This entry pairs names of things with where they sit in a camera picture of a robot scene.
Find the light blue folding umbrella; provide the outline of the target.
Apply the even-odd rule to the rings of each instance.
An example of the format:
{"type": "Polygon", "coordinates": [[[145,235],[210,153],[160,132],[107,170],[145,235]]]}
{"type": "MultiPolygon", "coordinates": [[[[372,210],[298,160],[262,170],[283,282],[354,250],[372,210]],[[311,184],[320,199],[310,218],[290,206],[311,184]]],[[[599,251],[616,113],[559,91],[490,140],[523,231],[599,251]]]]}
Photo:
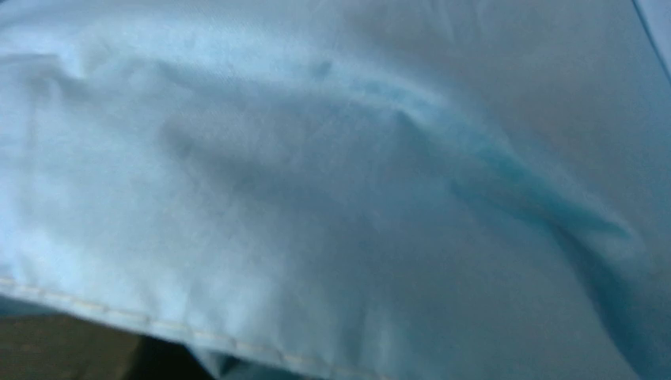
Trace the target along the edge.
{"type": "Polygon", "coordinates": [[[670,376],[667,1],[4,1],[1,294],[323,379],[670,376]]]}

